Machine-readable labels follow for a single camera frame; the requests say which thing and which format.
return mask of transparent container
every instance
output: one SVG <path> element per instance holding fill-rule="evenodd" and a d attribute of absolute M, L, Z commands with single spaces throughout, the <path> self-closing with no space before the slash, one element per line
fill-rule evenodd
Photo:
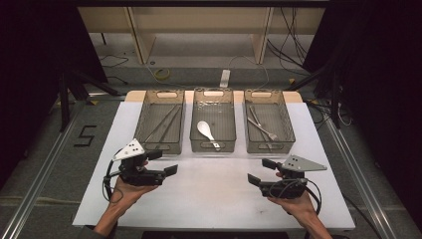
<path fill-rule="evenodd" d="M 194 152 L 233 152 L 236 142 L 235 111 L 231 89 L 197 88 L 193 96 L 190 141 Z M 198 130 L 206 121 L 214 140 Z"/>
<path fill-rule="evenodd" d="M 184 110 L 184 91 L 147 91 L 134 137 L 145 150 L 180 154 Z"/>
<path fill-rule="evenodd" d="M 244 114 L 249 153 L 289 153 L 296 138 L 282 91 L 246 90 Z M 272 135 L 268 136 L 251 121 Z"/>

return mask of black device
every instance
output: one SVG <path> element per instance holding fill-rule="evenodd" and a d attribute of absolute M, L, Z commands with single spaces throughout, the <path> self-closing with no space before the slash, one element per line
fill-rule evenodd
<path fill-rule="evenodd" d="M 307 190 L 308 179 L 305 171 L 326 170 L 326 166 L 305 158 L 291 155 L 284 162 L 274 162 L 263 158 L 262 164 L 271 169 L 277 169 L 283 176 L 280 181 L 261 181 L 260 178 L 248 173 L 248 181 L 259 187 L 263 196 L 293 199 L 301 197 Z"/>
<path fill-rule="evenodd" d="M 164 168 L 164 170 L 148 170 L 143 163 L 162 157 L 162 150 L 155 150 L 141 155 L 133 156 L 121 161 L 118 169 L 123 182 L 134 186 L 162 185 L 167 176 L 176 174 L 177 165 Z"/>
<path fill-rule="evenodd" d="M 177 173 L 177 164 L 164 168 L 163 170 L 148 170 L 143 164 L 146 160 L 155 160 L 162 157 L 162 150 L 146 152 L 135 138 L 127 146 L 120 149 L 109 163 L 103 184 L 108 199 L 111 198 L 111 187 L 109 182 L 112 177 L 120 176 L 124 183 L 133 186 L 162 185 L 167 176 Z M 120 160 L 117 172 L 110 173 L 112 164 Z"/>

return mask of table surface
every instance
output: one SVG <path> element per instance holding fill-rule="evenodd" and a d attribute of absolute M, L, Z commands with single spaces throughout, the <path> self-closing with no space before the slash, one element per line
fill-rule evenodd
<path fill-rule="evenodd" d="M 290 154 L 326 165 L 326 171 L 306 172 L 322 195 L 320 219 L 328 229 L 351 230 L 354 223 L 323 151 L 306 104 L 291 93 L 287 108 L 296 142 Z M 122 227 L 142 230 L 186 231 L 285 231 L 302 228 L 294 217 L 262 197 L 258 187 L 250 184 L 247 173 L 262 180 L 277 181 L 275 171 L 261 164 L 263 157 L 283 162 L 287 154 L 251 154 L 246 151 L 243 121 L 243 92 L 235 92 L 237 140 L 232 153 L 192 152 L 189 132 L 192 117 L 192 92 L 186 92 L 182 153 L 164 155 L 151 161 L 148 169 L 162 170 L 178 164 L 178 172 L 163 185 L 145 194 L 119 220 Z M 93 173 L 81 206 L 73 222 L 76 226 L 96 225 L 106 209 L 102 182 L 112 156 L 133 137 L 141 111 L 142 92 L 128 94 L 114 118 L 103 152 Z"/>

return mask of plastic spoon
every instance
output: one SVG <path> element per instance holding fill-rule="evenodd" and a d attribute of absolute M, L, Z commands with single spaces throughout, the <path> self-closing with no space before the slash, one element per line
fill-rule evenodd
<path fill-rule="evenodd" d="M 217 151 L 219 151 L 221 149 L 220 148 L 220 145 L 217 142 L 215 142 L 215 139 L 214 139 L 214 137 L 211 134 L 210 125 L 208 124 L 208 122 L 206 122 L 206 121 L 199 121 L 197 127 L 198 127 L 198 130 L 202 134 L 204 134 L 204 136 L 206 136 L 206 137 L 208 137 L 208 139 L 210 139 L 210 141 L 214 145 L 215 149 Z"/>

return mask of hand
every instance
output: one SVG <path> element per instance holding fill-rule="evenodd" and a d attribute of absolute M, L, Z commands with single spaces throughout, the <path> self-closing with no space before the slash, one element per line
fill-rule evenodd
<path fill-rule="evenodd" d="M 119 177 L 115 183 L 108 207 L 94 231 L 107 237 L 118 218 L 121 217 L 143 194 L 150 192 L 157 187 L 158 186 L 133 186 L 124 183 Z"/>
<path fill-rule="evenodd" d="M 279 172 L 277 172 L 276 175 L 282 177 L 282 174 Z M 302 194 L 301 197 L 295 199 L 268 197 L 268 200 L 281 205 L 285 211 L 298 219 L 299 223 L 302 222 L 303 218 L 317 216 L 317 213 L 315 212 L 314 206 L 311 202 L 310 195 L 306 191 Z"/>
<path fill-rule="evenodd" d="M 118 211 L 121 213 L 120 216 L 122 216 L 143 194 L 150 192 L 157 187 L 158 186 L 133 186 L 124 183 L 123 180 L 118 177 L 107 209 L 118 208 Z"/>
<path fill-rule="evenodd" d="M 277 172 L 277 176 L 282 177 L 282 174 Z M 310 195 L 305 191 L 301 197 L 294 199 L 283 199 L 267 197 L 268 200 L 281 205 L 285 211 L 292 214 L 303 226 L 307 229 L 313 238 L 331 238 L 325 226 L 317 217 L 314 210 L 313 203 L 311 202 Z"/>

